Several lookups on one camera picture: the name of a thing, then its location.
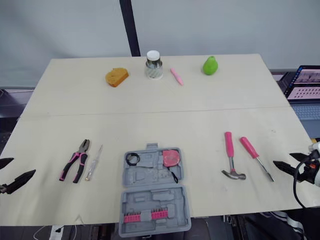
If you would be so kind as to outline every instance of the black pole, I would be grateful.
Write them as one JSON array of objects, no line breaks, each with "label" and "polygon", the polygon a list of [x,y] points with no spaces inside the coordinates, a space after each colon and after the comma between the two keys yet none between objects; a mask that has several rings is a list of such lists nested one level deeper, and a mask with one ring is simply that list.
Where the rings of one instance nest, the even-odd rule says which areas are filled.
[{"label": "black pole", "polygon": [[119,0],[124,27],[131,50],[132,57],[140,57],[140,49],[138,43],[138,36],[136,31],[136,24],[134,19],[134,12],[132,10],[131,0]]}]

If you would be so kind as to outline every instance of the computer monitor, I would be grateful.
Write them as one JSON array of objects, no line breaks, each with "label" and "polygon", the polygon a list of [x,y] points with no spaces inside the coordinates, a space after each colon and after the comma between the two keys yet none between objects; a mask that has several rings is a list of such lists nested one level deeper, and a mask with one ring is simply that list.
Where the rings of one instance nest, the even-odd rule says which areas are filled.
[{"label": "computer monitor", "polygon": [[284,95],[292,104],[320,103],[320,66],[301,65]]}]

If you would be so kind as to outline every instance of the pear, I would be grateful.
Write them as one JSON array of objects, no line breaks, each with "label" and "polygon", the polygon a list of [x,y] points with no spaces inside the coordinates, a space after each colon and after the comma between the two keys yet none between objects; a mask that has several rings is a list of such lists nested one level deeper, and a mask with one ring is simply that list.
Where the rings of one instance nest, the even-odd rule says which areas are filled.
[{"label": "pear", "polygon": [[208,57],[208,59],[203,64],[203,72],[207,75],[214,74],[218,69],[218,63],[214,56]]}]

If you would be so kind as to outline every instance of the wooden table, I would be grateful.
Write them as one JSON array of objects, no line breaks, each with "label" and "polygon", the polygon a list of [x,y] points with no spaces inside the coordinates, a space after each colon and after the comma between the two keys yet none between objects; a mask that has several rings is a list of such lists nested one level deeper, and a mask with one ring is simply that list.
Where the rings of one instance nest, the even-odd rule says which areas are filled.
[{"label": "wooden table", "polygon": [[[297,165],[288,153],[307,153],[311,141],[258,54],[216,55],[218,71],[201,67],[208,56],[163,56],[164,76],[149,80],[145,57],[53,59],[38,83],[1,155],[15,160],[0,182],[36,169],[11,195],[1,196],[0,225],[74,225],[119,221],[123,156],[147,143],[182,150],[184,180],[192,217],[298,208],[293,178],[272,161]],[[124,67],[129,78],[117,88],[104,76]],[[169,69],[182,77],[180,86]],[[247,179],[232,180],[224,132],[231,131],[234,164]],[[270,182],[239,142],[246,136],[275,178]],[[61,170],[83,139],[90,139],[82,179],[64,182]],[[91,181],[84,181],[100,145]],[[299,183],[308,207],[320,205],[320,191]]]}]

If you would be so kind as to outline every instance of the sponge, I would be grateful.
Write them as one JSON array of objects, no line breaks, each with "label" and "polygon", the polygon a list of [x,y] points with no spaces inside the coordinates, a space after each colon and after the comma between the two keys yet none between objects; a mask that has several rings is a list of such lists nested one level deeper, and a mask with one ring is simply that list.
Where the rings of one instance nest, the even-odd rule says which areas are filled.
[{"label": "sponge", "polygon": [[123,67],[118,67],[112,69],[105,75],[105,81],[110,84],[112,87],[117,87],[122,83],[127,77],[129,77],[127,69]]}]

